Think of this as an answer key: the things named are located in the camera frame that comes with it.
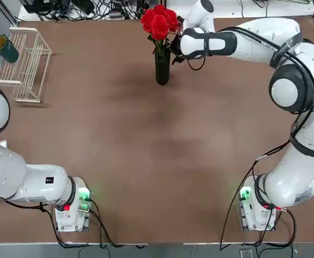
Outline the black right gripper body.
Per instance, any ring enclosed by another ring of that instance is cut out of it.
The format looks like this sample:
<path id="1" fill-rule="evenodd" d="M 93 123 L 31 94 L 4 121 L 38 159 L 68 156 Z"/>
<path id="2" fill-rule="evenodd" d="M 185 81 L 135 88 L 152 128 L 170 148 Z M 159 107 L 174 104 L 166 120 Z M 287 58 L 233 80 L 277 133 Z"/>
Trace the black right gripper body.
<path id="1" fill-rule="evenodd" d="M 171 40 L 169 44 L 170 52 L 175 56 L 182 57 L 182 52 L 180 48 L 181 36 L 179 34 L 175 34 L 174 38 Z"/>

